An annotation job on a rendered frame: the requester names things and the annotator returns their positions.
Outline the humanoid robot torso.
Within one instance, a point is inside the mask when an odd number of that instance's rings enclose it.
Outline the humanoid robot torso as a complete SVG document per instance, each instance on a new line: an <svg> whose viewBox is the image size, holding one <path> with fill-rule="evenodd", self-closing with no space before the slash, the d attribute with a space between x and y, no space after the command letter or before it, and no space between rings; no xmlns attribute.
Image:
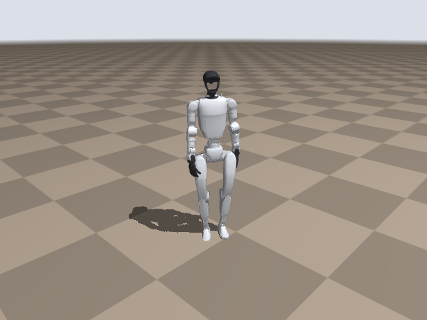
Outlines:
<svg viewBox="0 0 427 320"><path fill-rule="evenodd" d="M219 143L219 139L222 137L226 128L226 114L227 114L227 101L222 94L214 95L218 96L216 99L207 99L209 97L198 98L199 107L197 110L199 128L201 129L203 136L208 138L207 145L204 147L206 153L206 163L223 161L223 147Z"/></svg>

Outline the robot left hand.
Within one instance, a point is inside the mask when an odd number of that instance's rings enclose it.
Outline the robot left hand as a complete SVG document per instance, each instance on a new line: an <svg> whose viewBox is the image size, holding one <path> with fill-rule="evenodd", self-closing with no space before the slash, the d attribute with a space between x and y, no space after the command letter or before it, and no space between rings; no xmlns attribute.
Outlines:
<svg viewBox="0 0 427 320"><path fill-rule="evenodd" d="M238 165L238 155L240 154L240 152L239 152L239 149L235 149L235 151L234 152L232 152L232 153L234 153L235 154L235 156L236 156L236 167L237 167L237 165Z"/></svg>

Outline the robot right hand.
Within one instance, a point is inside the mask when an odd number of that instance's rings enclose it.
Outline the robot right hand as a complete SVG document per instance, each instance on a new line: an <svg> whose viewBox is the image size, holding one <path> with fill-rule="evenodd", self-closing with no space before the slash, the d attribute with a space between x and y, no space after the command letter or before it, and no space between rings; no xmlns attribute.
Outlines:
<svg viewBox="0 0 427 320"><path fill-rule="evenodd" d="M198 172L199 174L201 174L201 173L196 169L196 166L195 166L195 163L194 163L195 162L195 156L191 155L191 161L187 160L187 162L189 163L189 172L190 172L190 174L193 175L194 177L195 176L199 177L196 172Z"/></svg>

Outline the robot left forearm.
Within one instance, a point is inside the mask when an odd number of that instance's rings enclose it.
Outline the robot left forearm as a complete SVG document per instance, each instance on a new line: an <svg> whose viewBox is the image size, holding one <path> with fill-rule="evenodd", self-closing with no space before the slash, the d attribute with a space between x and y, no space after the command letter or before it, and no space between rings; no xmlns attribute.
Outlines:
<svg viewBox="0 0 427 320"><path fill-rule="evenodd" d="M240 152L240 148L239 148L239 146L240 146L240 139L239 139L239 136L240 136L240 131L231 133L231 137L232 137L232 151L233 152L235 151L235 149L239 149L239 152Z"/></svg>

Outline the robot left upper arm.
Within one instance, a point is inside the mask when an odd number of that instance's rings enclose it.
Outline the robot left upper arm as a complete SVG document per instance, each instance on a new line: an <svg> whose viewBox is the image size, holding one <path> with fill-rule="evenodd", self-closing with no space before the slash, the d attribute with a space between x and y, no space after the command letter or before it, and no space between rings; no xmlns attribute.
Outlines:
<svg viewBox="0 0 427 320"><path fill-rule="evenodd" d="M240 130L240 126L238 125L237 121L237 103L232 98L226 98L227 101L227 108L228 108L228 118L230 121L230 125L228 126L228 129L231 133L237 132Z"/></svg>

